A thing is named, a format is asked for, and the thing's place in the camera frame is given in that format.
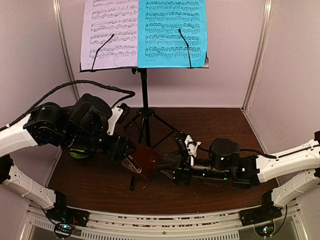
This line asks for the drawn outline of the cyan paper sheet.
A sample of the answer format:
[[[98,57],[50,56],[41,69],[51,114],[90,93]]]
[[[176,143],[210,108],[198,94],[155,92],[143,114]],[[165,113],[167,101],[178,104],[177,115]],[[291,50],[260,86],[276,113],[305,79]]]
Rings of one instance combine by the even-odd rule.
[[[138,2],[139,68],[203,68],[207,52],[204,0]]]

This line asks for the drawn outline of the lilac sheet music paper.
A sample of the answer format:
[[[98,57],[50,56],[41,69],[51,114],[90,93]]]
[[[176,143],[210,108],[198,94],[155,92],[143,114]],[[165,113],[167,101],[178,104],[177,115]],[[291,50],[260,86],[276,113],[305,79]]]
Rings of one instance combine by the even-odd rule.
[[[83,15],[80,71],[138,65],[137,0],[87,0]]]

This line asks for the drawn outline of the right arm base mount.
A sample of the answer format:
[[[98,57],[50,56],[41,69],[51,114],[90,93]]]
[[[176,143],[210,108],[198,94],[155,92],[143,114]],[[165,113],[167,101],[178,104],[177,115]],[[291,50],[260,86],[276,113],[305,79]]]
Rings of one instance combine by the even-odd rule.
[[[282,209],[258,206],[241,210],[238,214],[243,227],[253,225],[259,237],[269,238],[276,233],[274,220],[282,216]]]

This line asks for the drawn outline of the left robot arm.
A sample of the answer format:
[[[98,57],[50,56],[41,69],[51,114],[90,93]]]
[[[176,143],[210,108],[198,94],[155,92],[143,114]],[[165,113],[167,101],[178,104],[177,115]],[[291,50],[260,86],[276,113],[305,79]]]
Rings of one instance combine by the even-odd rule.
[[[115,161],[134,154],[136,145],[116,134],[129,107],[109,106],[104,100],[85,93],[71,106],[39,100],[26,113],[0,131],[0,182],[52,212],[61,222],[72,218],[66,196],[48,189],[26,176],[10,157],[24,148],[53,145],[84,157],[101,152]]]

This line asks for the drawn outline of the wooden metronome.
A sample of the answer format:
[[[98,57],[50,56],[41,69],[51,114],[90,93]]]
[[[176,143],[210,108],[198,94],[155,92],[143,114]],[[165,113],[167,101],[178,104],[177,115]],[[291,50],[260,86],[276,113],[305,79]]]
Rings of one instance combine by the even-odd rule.
[[[145,179],[149,179],[159,165],[160,155],[148,146],[144,146],[139,143],[133,144],[136,150],[131,154],[131,156],[141,168],[141,172],[139,174]]]

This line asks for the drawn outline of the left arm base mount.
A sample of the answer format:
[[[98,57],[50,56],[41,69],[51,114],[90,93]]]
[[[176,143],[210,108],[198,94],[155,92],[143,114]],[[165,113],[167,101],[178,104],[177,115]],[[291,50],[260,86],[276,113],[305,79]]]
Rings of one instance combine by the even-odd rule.
[[[59,239],[69,238],[76,227],[86,227],[90,213],[75,208],[42,208],[45,217],[53,224],[53,233]]]

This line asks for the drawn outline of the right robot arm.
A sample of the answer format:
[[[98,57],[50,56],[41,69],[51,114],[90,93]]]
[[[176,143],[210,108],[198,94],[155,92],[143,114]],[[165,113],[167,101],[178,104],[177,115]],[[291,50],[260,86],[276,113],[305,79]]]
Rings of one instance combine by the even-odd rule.
[[[197,157],[202,150],[201,142],[195,141],[185,132],[177,132],[174,140],[178,149],[164,155],[167,163],[157,170],[176,185],[189,185],[192,178],[231,181],[240,189],[249,189],[282,175],[297,173],[285,184],[266,192],[262,206],[256,210],[259,220],[268,220],[276,208],[320,183],[320,133],[308,142],[281,152],[266,154],[252,150],[253,155],[241,157],[243,149],[237,142],[227,138],[216,138],[206,150],[207,159]]]

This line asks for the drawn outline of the clear plastic metronome cover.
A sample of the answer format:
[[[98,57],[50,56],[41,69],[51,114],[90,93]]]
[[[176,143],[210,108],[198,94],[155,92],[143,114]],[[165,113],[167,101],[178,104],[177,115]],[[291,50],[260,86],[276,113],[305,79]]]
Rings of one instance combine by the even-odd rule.
[[[134,158],[131,155],[127,156],[120,163],[123,167],[125,167],[133,173],[140,174],[142,172],[141,166],[134,160]]]

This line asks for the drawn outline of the black perforated music stand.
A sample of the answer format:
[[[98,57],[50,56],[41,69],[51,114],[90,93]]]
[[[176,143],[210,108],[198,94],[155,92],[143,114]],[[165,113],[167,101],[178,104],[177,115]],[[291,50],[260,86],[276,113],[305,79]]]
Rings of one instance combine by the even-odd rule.
[[[208,58],[206,55],[205,66],[203,68],[208,67]],[[140,109],[139,114],[137,115],[141,118],[141,128],[139,137],[145,138],[147,144],[151,143],[151,136],[150,136],[150,117],[154,115],[154,111],[149,107],[149,100],[148,100],[148,85],[147,85],[147,70],[149,68],[139,68],[136,67],[127,67],[127,68],[116,68],[116,69],[131,69],[133,73],[140,73],[141,78],[141,86],[142,86],[142,108]]]

